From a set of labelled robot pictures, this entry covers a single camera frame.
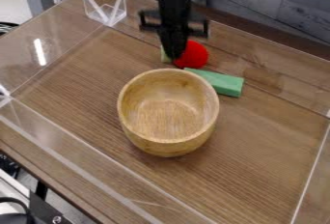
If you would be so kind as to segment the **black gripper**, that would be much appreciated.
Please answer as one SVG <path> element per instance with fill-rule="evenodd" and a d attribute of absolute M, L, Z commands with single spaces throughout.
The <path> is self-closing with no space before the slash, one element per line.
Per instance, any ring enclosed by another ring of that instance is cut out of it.
<path fill-rule="evenodd" d="M 195 11 L 188 11 L 184 16 L 171 17 L 167 21 L 159 10 L 142 10 L 138 15 L 140 30 L 159 32 L 164 28 L 168 32 L 182 32 L 186 37 L 208 37 L 208 20 Z M 171 60 L 183 54 L 187 46 L 186 37 L 162 37 L 164 54 Z"/>

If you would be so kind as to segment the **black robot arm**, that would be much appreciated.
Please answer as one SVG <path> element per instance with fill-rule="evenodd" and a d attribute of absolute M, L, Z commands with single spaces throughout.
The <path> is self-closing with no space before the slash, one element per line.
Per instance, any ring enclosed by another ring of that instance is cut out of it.
<path fill-rule="evenodd" d="M 170 60 L 179 58 L 190 37 L 208 37 L 208 20 L 195 13 L 191 0 L 158 0 L 156 10 L 139 11 L 139 28 L 156 32 L 164 54 Z"/>

